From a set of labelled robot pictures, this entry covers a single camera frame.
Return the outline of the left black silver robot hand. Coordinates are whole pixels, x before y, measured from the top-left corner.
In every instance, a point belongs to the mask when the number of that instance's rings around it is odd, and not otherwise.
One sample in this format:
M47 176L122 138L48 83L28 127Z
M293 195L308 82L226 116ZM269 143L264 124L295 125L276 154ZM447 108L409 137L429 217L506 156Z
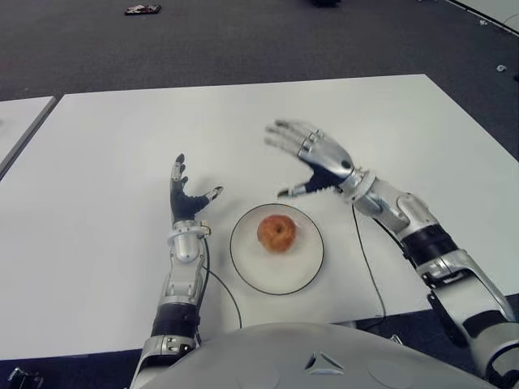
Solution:
M223 186L216 186L206 194L190 196L185 193L188 176L183 173L186 169L185 156L179 154L175 159L169 179L169 203L173 224L185 220L195 220L195 215L219 197Z

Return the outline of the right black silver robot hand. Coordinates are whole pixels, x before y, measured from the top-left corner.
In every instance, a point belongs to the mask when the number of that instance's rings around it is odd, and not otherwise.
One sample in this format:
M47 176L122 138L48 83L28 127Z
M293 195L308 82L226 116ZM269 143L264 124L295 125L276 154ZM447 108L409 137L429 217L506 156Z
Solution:
M279 198L296 198L339 187L354 172L350 154L333 138L308 122L277 119L265 128L264 142L296 157L312 171L304 183L280 190Z

